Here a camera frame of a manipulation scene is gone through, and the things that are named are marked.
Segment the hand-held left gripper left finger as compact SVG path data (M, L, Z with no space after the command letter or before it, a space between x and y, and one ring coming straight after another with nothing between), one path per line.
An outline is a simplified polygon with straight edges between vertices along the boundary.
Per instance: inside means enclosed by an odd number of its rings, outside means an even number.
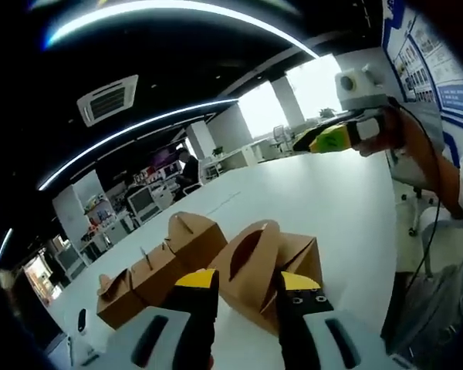
M180 278L160 307L150 306L111 337L103 369L210 369L219 272Z

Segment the person's right hand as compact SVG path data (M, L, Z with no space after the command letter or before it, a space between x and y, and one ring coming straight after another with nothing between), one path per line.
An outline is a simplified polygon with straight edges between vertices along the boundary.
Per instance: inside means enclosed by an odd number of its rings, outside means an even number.
M385 150L395 150L404 146L404 122L401 111L394 107L383 109L380 132L362 140L354 149L361 156L369 156Z

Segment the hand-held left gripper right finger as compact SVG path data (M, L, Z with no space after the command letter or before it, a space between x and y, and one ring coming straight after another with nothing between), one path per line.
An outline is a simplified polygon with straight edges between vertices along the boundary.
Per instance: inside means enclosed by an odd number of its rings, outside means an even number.
M286 369L391 369L381 337L333 308L309 277L276 271L279 344Z

